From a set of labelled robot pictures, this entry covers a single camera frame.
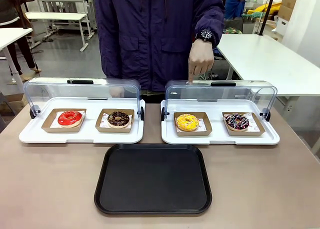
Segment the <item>person's left hand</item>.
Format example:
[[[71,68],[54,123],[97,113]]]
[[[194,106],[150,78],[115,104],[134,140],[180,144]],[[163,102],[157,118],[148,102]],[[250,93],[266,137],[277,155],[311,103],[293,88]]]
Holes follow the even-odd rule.
[[[196,39],[190,49],[188,58],[188,82],[191,84],[194,77],[205,74],[214,64],[212,43]]]

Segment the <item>person's right hand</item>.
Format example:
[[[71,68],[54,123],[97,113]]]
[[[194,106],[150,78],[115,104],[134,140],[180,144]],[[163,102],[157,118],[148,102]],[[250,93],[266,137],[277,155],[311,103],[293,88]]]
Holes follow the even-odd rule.
[[[112,86],[109,88],[109,94],[112,98],[123,98],[125,90],[122,86]]]

